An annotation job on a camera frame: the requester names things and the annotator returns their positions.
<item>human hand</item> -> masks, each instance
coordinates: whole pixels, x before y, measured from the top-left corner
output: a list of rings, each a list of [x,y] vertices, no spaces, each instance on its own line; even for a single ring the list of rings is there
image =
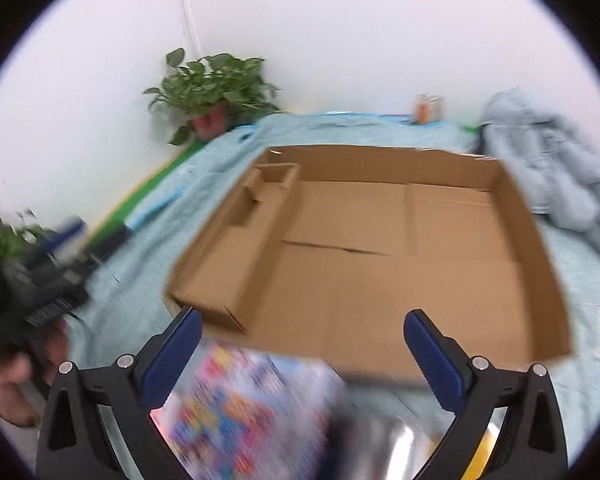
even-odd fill
[[[58,366],[66,361],[69,341],[66,338],[66,322],[56,322],[55,330],[46,341],[46,357],[50,365],[43,373],[45,383],[51,385]],[[16,426],[33,426],[38,414],[22,394],[19,384],[29,381],[32,375],[30,357],[22,352],[0,362],[0,416]]]

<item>cardboard flap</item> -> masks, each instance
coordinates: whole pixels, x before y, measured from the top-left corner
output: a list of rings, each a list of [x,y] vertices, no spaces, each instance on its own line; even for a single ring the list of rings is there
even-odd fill
[[[346,254],[342,287],[324,358],[337,370],[378,376],[419,377],[404,343],[405,314],[416,308],[409,258]]]
[[[203,311],[230,313],[257,245],[258,238],[247,228],[227,227],[198,271],[178,284],[176,297]]]
[[[322,357],[347,275],[346,256],[339,250],[283,245],[250,340],[272,351]]]
[[[406,252],[406,186],[301,182],[300,206],[283,240],[293,244],[399,255]]]
[[[467,354],[496,366],[531,362],[529,319],[520,265],[479,260],[418,261],[413,301]]]
[[[493,194],[414,185],[418,255],[427,260],[517,260]]]

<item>white wall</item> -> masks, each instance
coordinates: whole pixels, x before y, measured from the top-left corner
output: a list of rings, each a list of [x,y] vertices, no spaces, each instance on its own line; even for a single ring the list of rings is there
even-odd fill
[[[471,123],[495,92],[541,91],[600,150],[600,80],[538,0],[190,0],[204,54],[267,58],[296,112],[411,112],[446,96]]]
[[[182,0],[59,0],[0,73],[0,210],[90,224],[177,153],[143,89],[190,49]]]

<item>cardboard tray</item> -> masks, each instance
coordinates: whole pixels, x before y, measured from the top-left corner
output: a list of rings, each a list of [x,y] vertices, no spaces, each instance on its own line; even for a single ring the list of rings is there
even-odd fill
[[[570,354],[534,216],[492,158],[414,148],[268,148],[174,266],[173,315],[343,374],[413,379],[422,308],[469,355],[526,367]]]

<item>light blue blanket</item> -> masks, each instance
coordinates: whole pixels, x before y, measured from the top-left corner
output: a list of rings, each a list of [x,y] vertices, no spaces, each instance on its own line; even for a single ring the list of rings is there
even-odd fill
[[[349,114],[269,116],[256,126],[219,137],[135,209],[128,222],[138,226],[150,212],[177,198],[90,280],[91,301],[78,312],[89,329],[69,320],[71,359],[80,368],[109,365],[120,354],[139,351],[168,325],[171,316],[162,303],[162,290],[171,266],[266,146],[359,144],[471,152],[475,141],[475,136],[448,123],[408,126]],[[551,368],[572,460],[600,416],[600,257],[575,234],[545,224],[541,230],[568,298],[576,348],[576,356]],[[445,431],[451,420],[426,390],[353,386],[349,402],[364,410],[397,414],[406,410],[430,431]],[[105,420],[127,475],[140,478],[106,410]]]

